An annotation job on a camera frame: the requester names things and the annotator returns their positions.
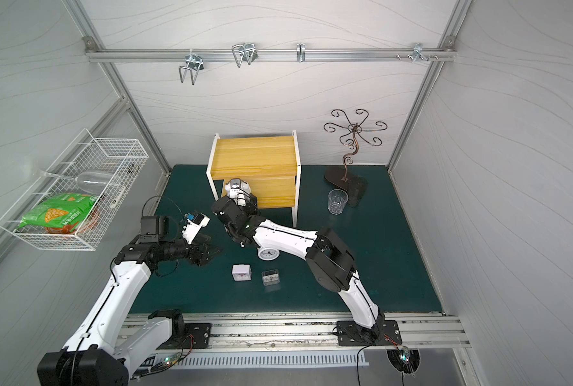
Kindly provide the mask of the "white twin-bell alarm clock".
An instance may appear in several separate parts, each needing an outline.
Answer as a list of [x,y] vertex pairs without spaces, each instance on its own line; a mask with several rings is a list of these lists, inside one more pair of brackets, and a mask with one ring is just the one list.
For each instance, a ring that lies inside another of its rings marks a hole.
[[249,184],[242,179],[231,179],[225,183],[226,196],[238,206],[257,208],[257,197],[252,194]]

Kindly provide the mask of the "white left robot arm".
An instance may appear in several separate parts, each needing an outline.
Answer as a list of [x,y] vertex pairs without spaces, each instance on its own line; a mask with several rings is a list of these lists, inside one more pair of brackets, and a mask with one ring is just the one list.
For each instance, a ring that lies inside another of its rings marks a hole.
[[211,260],[214,247],[200,232],[209,217],[193,212],[183,220],[180,235],[169,241],[165,218],[141,219],[141,232],[114,257],[109,280],[85,320],[62,349],[40,360],[40,384],[126,385],[159,346],[190,338],[179,310],[159,310],[122,346],[116,344],[136,297],[159,263],[186,259],[205,265]]

